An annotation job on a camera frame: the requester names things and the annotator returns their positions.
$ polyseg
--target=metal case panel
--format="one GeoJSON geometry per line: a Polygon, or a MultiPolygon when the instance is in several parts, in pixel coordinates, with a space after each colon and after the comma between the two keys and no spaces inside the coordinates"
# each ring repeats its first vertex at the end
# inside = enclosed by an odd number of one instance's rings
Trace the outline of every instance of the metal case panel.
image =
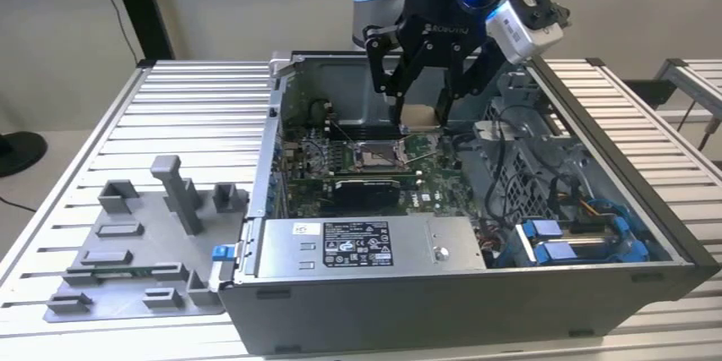
{"type": "Polygon", "coordinates": [[[265,221],[260,253],[258,278],[419,276],[484,269],[476,237],[465,217],[386,216],[269,220],[265,221]],[[382,223],[386,228],[380,236],[370,236],[377,240],[378,247],[370,250],[370,254],[377,252],[386,256],[392,265],[353,266],[360,264],[357,259],[350,264],[344,264],[346,257],[334,254],[337,246],[345,244],[356,257],[368,255],[368,238],[362,238],[362,232],[356,233],[354,237],[348,233],[348,238],[341,238],[342,243],[337,244],[338,239],[328,237],[328,229],[338,224],[365,225],[374,222],[382,223]],[[330,244],[333,247],[328,249],[325,245],[330,244]]]}
{"type": "Polygon", "coordinates": [[[684,267],[244,284],[220,291],[252,354],[376,351],[601,336],[684,267]]]}

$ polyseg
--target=blue latch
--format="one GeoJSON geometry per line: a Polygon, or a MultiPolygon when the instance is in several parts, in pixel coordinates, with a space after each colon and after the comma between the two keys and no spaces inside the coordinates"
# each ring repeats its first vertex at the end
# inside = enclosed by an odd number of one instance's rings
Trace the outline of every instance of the blue latch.
{"type": "Polygon", "coordinates": [[[547,242],[533,248],[533,255],[539,265],[563,263],[568,260],[576,260],[572,246],[565,241],[547,242]]]}
{"type": "Polygon", "coordinates": [[[527,220],[521,224],[527,238],[557,238],[564,235],[555,220],[527,220]]]}
{"type": "Polygon", "coordinates": [[[213,261],[233,261],[236,259],[236,250],[232,245],[216,245],[210,253],[213,261]]]}

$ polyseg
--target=green circuit board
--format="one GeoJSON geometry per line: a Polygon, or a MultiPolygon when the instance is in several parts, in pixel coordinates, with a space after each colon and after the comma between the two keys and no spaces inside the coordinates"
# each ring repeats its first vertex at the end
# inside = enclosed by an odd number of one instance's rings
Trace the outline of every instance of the green circuit board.
{"type": "Polygon", "coordinates": [[[433,213],[471,219],[480,217],[449,137],[428,132],[409,134],[401,140],[360,142],[357,145],[333,141],[328,143],[328,149],[334,150],[324,163],[328,168],[288,178],[289,217],[336,216],[333,185],[353,179],[396,181],[400,185],[397,204],[356,212],[342,210],[338,216],[433,213]]]}

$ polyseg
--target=cable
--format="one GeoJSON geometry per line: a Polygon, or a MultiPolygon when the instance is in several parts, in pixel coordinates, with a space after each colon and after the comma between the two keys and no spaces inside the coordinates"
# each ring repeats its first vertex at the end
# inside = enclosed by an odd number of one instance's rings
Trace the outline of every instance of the cable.
{"type": "Polygon", "coordinates": [[[493,213],[493,211],[491,209],[491,199],[492,199],[493,190],[496,189],[496,183],[499,183],[500,170],[501,170],[501,167],[504,166],[504,157],[505,157],[505,154],[507,154],[507,138],[504,136],[504,131],[503,131],[501,127],[500,127],[500,120],[501,120],[501,116],[504,115],[504,113],[509,109],[513,109],[513,108],[524,108],[524,109],[532,110],[532,111],[537,112],[539,114],[541,114],[533,107],[531,107],[528,105],[511,105],[511,106],[507,106],[505,108],[503,108],[500,110],[499,114],[496,114],[496,117],[493,118],[493,122],[496,123],[497,129],[499,129],[499,158],[496,159],[496,167],[493,168],[492,184],[489,185],[488,189],[485,190],[484,208],[485,208],[485,211],[487,211],[488,215],[491,216],[491,218],[505,228],[509,228],[509,226],[507,225],[507,220],[504,218],[504,213],[501,212],[501,216],[499,216],[499,215],[496,215],[493,213]]]}
{"type": "Polygon", "coordinates": [[[305,122],[308,124],[312,124],[312,119],[313,119],[313,106],[316,105],[316,103],[318,102],[322,102],[322,103],[328,103],[328,99],[324,99],[322,97],[318,97],[317,99],[313,99],[309,104],[308,104],[308,111],[305,112],[305,122]]]}
{"type": "Polygon", "coordinates": [[[320,145],[317,145],[313,141],[310,141],[309,139],[305,139],[302,141],[304,143],[308,143],[310,145],[313,145],[317,149],[317,153],[320,154],[320,158],[321,158],[321,164],[320,164],[320,169],[322,170],[324,167],[325,167],[325,154],[324,154],[324,150],[320,148],[320,145]]]}
{"type": "Polygon", "coordinates": [[[492,219],[499,223],[501,227],[507,227],[507,221],[503,216],[499,216],[493,213],[492,208],[491,208],[491,201],[492,201],[492,192],[496,189],[496,183],[499,183],[500,170],[501,170],[501,167],[504,166],[505,154],[507,154],[507,139],[504,138],[504,131],[501,130],[499,126],[499,158],[496,159],[496,167],[493,168],[492,184],[488,186],[488,189],[485,190],[484,208],[488,215],[492,217],[492,219]]]}
{"type": "Polygon", "coordinates": [[[707,141],[709,141],[709,133],[704,133],[701,137],[701,142],[699,143],[699,146],[696,147],[697,150],[703,150],[703,148],[707,146],[707,141]]]}
{"type": "Polygon", "coordinates": [[[0,196],[0,202],[5,203],[6,205],[9,206],[13,206],[13,207],[17,207],[18,209],[22,209],[23,211],[30,211],[32,213],[36,212],[34,209],[26,207],[26,206],[22,206],[17,203],[11,203],[9,200],[6,200],[2,196],[0,196]]]}
{"type": "Polygon", "coordinates": [[[679,122],[679,126],[676,126],[676,132],[679,133],[679,130],[681,130],[681,126],[687,122],[688,114],[691,113],[691,109],[695,108],[696,101],[691,102],[691,105],[688,105],[687,112],[684,113],[684,116],[681,117],[681,121],[679,122]]]}
{"type": "Polygon", "coordinates": [[[122,33],[122,38],[125,39],[125,44],[128,44],[128,49],[130,50],[130,54],[133,54],[133,65],[137,65],[137,55],[134,54],[133,46],[130,46],[130,40],[128,39],[128,33],[125,32],[125,26],[122,25],[122,18],[120,17],[120,10],[117,9],[117,4],[114,4],[114,0],[110,0],[110,4],[114,9],[114,16],[117,17],[120,33],[122,33]]]}

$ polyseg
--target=robotic arm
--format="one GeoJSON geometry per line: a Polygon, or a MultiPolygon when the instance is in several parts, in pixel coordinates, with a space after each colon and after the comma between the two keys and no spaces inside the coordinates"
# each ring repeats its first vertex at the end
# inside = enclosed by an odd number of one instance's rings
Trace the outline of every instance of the robotic arm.
{"type": "Polygon", "coordinates": [[[444,125],[453,101],[484,91],[505,61],[521,62],[561,39],[567,16],[551,0],[404,0],[397,23],[364,30],[374,91],[396,98],[390,122],[400,122],[405,92],[421,69],[436,67],[445,69],[435,106],[444,125]],[[397,66],[386,74],[382,59],[399,47],[397,66]]]}

